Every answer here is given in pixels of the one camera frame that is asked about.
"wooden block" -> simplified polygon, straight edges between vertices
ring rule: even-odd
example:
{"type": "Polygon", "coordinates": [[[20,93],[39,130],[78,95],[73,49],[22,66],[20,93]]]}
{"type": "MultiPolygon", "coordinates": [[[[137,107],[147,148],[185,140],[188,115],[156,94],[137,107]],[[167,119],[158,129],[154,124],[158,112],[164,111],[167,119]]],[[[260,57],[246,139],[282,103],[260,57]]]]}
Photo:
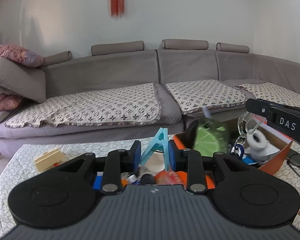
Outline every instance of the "wooden block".
{"type": "Polygon", "coordinates": [[[34,160],[34,165],[39,172],[45,171],[49,167],[57,162],[60,162],[65,158],[65,154],[58,148],[54,148],[51,151],[43,153],[41,156],[34,160]]]}

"patterned tablecloth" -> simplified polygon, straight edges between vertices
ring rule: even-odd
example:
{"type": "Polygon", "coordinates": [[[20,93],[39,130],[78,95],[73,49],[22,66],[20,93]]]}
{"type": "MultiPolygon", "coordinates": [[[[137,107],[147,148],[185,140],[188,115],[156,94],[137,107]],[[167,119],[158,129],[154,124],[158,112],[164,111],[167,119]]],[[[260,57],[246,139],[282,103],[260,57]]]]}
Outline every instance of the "patterned tablecloth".
{"type": "MultiPolygon", "coordinates": [[[[152,138],[140,139],[142,151],[144,151],[152,138]]],[[[15,222],[8,210],[7,199],[10,191],[15,185],[29,179],[37,174],[38,171],[34,167],[34,157],[58,147],[66,154],[67,160],[73,159],[85,152],[93,152],[97,157],[106,156],[109,151],[116,149],[130,149],[134,140],[122,140],[102,143],[84,143],[84,144],[63,144],[63,145],[23,145],[18,152],[10,160],[0,176],[0,238],[15,227],[15,222]]],[[[291,148],[300,153],[300,145],[293,143],[291,148]]],[[[300,177],[295,174],[287,165],[283,163],[279,171],[275,174],[294,186],[300,193],[300,177]]],[[[293,225],[300,228],[300,216],[296,216],[293,225]]]]}

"storage box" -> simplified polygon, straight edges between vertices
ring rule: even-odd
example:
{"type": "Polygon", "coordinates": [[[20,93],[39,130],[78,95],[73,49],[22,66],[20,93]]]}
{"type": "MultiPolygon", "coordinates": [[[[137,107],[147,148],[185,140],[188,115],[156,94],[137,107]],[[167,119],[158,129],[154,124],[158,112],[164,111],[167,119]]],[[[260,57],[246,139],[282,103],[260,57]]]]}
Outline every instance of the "storage box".
{"type": "MultiPolygon", "coordinates": [[[[223,122],[222,124],[226,127],[231,134],[231,137],[239,136],[238,128],[237,128],[237,121],[238,119],[232,119],[227,122],[223,122]]],[[[279,148],[280,151],[274,156],[272,159],[268,160],[265,164],[259,167],[260,170],[274,175],[279,168],[281,167],[284,159],[286,158],[290,146],[292,144],[292,139],[273,128],[266,125],[266,121],[258,128],[267,138],[267,140],[274,145],[275,147],[279,148]]],[[[175,141],[177,147],[179,149],[185,149],[191,147],[191,142],[186,141],[185,132],[179,133],[174,135],[173,140],[175,141]]]]}

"pink pillow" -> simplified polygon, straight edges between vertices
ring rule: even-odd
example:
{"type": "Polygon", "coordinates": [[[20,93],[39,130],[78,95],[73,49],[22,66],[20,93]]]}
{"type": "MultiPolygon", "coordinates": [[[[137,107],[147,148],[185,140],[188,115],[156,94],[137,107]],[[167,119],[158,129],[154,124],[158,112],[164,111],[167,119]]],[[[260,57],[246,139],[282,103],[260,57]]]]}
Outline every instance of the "pink pillow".
{"type": "Polygon", "coordinates": [[[9,95],[0,101],[0,111],[9,111],[16,109],[22,102],[23,97],[9,95]]]}
{"type": "Polygon", "coordinates": [[[26,67],[39,67],[44,61],[44,57],[28,49],[9,44],[0,44],[0,57],[5,57],[26,67]]]}

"white round object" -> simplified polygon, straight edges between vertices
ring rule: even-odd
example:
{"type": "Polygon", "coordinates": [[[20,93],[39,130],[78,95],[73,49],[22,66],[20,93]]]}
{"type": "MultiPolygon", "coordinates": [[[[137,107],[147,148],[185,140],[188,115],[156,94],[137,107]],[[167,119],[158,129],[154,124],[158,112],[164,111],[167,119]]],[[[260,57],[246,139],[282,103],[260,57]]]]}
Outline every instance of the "white round object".
{"type": "Polygon", "coordinates": [[[128,177],[128,181],[130,183],[133,183],[133,182],[137,181],[137,179],[138,179],[137,176],[134,175],[134,174],[132,174],[131,176],[128,177]]]}
{"type": "Polygon", "coordinates": [[[266,147],[268,140],[262,132],[256,130],[253,134],[247,134],[247,142],[252,149],[261,151],[266,147]]]}

